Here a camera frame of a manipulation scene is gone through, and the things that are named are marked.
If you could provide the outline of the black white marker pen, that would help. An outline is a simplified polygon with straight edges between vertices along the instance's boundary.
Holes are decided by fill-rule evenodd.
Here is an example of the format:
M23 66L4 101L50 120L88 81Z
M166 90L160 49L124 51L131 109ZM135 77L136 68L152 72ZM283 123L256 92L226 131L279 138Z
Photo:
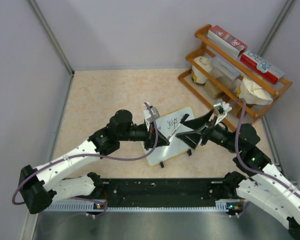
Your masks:
M167 137L167 140L169 141L173 135L177 132L177 130L183 125L183 123L186 121L186 119L189 117L190 115L188 113L184 114L183 117L181 118L180 122L177 124L177 126L174 128L174 130L172 131L172 133Z

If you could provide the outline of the white board yellow frame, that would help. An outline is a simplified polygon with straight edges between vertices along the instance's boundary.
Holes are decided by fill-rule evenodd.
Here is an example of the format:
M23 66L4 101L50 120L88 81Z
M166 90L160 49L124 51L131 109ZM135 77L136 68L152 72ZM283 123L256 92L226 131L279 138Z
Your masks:
M189 114L187 120L193 120L195 118L192 107L186 106L158 118L156 120L158 130L167 138L178 125L184 114ZM190 130L191 129L188 127L182 125L169 140L169 146L156 147L155 150L146 158L148 164L153 167L160 164L160 162L164 162L168 159L186 153L190 148L181 140L176 138L176 134L188 132Z

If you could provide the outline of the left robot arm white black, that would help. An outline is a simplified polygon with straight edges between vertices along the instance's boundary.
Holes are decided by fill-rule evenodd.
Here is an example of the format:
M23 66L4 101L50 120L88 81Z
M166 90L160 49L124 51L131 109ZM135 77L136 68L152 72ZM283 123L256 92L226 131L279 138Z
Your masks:
M169 146L156 122L160 116L158 110L151 105L143 114L144 122L135 124L130 111L118 110L105 127L68 153L37 167L23 167L16 192L20 193L29 213L38 214L57 201L74 197L99 198L104 187L98 174L90 172L78 178L69 175L90 163L110 159L123 141L142 142L148 151L146 156L157 147Z

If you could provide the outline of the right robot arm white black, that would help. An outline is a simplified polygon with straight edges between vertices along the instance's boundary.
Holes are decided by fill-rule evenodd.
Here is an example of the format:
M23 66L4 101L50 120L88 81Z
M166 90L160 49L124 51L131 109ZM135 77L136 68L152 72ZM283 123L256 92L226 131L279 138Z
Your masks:
M180 123L189 131L175 136L195 150L211 141L236 154L233 161L245 174L228 173L223 179L223 192L229 198L243 198L279 221L294 240L300 240L300 190L290 182L263 153L255 128L239 122L234 132L221 127L213 110Z

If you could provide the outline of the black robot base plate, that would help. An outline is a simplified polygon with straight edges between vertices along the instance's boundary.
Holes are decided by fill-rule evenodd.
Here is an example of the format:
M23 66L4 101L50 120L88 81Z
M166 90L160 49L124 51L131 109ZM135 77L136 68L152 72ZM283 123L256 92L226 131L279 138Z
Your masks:
M99 200L109 207L214 207L215 201L237 199L222 178L105 178Z

